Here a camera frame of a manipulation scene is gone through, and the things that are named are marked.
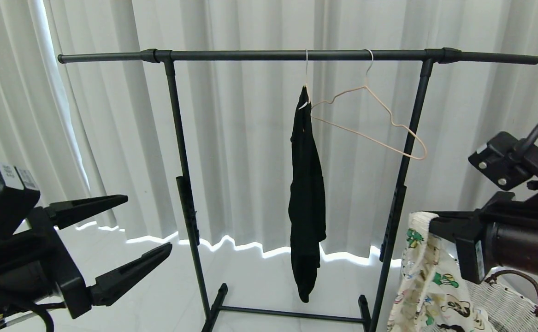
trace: white floor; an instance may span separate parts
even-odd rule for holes
[[[101,231],[96,226],[60,231],[87,285],[94,278],[155,248],[153,242],[125,243],[124,233]],[[52,311],[56,332],[197,332],[204,323],[201,297],[189,246],[173,243],[170,257],[138,286],[111,307],[94,307],[72,320],[65,309]],[[380,263],[374,255],[370,265],[349,261],[322,262],[310,302],[300,301],[290,267],[289,254],[263,259],[260,249],[235,251],[226,242],[215,252],[200,246],[201,262],[210,304],[218,288],[229,288],[224,305],[300,311],[305,313],[360,317],[357,300],[364,294],[372,310],[378,287]],[[390,272],[389,287],[378,331],[385,331],[387,313],[399,286],[399,269]],[[41,332],[37,317],[7,328],[7,332]],[[361,332],[359,324],[332,323],[247,313],[222,312],[215,332]]]

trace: patterned fabric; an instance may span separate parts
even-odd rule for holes
[[[402,283],[388,319],[389,332],[418,332],[423,328],[455,332],[495,332],[488,314],[470,299],[459,267],[429,234],[436,214],[410,214],[408,245],[402,257]]]

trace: white curtain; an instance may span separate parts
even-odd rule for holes
[[[45,0],[43,4],[54,54],[146,48],[455,47],[538,55],[538,0]],[[18,13],[17,6],[30,8],[0,1],[0,15]],[[3,15],[2,29],[10,27],[9,19],[22,18]],[[166,237],[179,231],[186,238],[174,179],[181,172],[163,66],[138,61],[58,65],[60,81],[52,77],[53,58],[37,41],[44,26],[27,21],[33,27],[12,25],[4,32],[9,39],[0,42],[1,50],[11,48],[7,54],[0,52],[0,112],[9,115],[0,116],[0,139],[5,141],[2,135],[9,130],[18,133],[9,136],[9,144],[17,145],[0,145],[0,156],[27,164],[47,201],[85,194],[128,195],[128,203],[100,216],[100,225],[118,225],[128,237]],[[22,38],[18,35],[35,38],[35,43],[26,44],[15,38]],[[368,65],[309,63],[313,101],[359,86]],[[213,244],[230,235],[237,244],[260,242],[264,250],[288,245],[289,138],[305,64],[177,62],[176,66],[201,237]],[[416,62],[378,61],[370,70],[370,86],[402,124],[410,122],[419,73]],[[14,92],[7,95],[5,89]],[[366,92],[341,97],[314,113],[403,148],[406,132],[390,128],[387,113]],[[35,127],[27,132],[27,123],[16,119],[27,120],[31,114],[36,115]],[[481,206],[496,187],[471,168],[467,156],[500,130],[525,136],[537,122],[538,65],[435,65],[418,130],[429,157],[410,163],[404,216],[415,210]],[[367,256],[370,246],[379,247],[383,237],[400,155],[327,124],[313,125],[326,186],[328,238],[322,246],[326,253]],[[64,141],[70,137],[79,155],[73,143]],[[414,154],[422,154],[418,145]],[[83,168],[76,167],[79,160]],[[87,193],[82,170],[88,179]]]

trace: brown handle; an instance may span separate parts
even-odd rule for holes
[[[520,277],[524,277],[525,279],[527,279],[530,283],[532,283],[532,285],[535,287],[535,292],[537,292],[537,302],[538,302],[538,284],[537,284],[537,281],[535,281],[535,279],[533,279],[532,277],[529,277],[528,275],[526,275],[525,273],[522,273],[520,271],[516,271],[516,270],[502,270],[502,271],[498,271],[496,273],[493,273],[490,275],[490,277],[486,278],[486,282],[488,282],[489,284],[495,284],[496,283],[496,279],[498,277],[500,277],[501,275],[503,274],[516,274]],[[535,310],[533,311],[533,313],[535,314],[535,316],[538,317],[538,304],[535,308]]]

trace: horizontal rack bar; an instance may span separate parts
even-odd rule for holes
[[[362,319],[355,319],[352,317],[339,317],[339,316],[317,315],[317,314],[306,314],[306,313],[292,313],[290,311],[230,307],[228,305],[220,306],[220,311],[233,311],[236,313],[263,314],[263,315],[284,316],[284,317],[298,317],[301,319],[339,321],[343,323],[357,323],[357,324],[364,323]]]
[[[463,52],[454,48],[435,48],[424,50],[372,50],[375,61],[425,61],[434,59],[439,63],[474,61],[490,63],[516,63],[536,65],[534,55]],[[367,61],[371,53],[367,50],[330,50],[330,51],[170,51],[144,50],[125,53],[95,53],[58,55],[60,63],[94,61],[131,61],[148,62],[172,61]]]

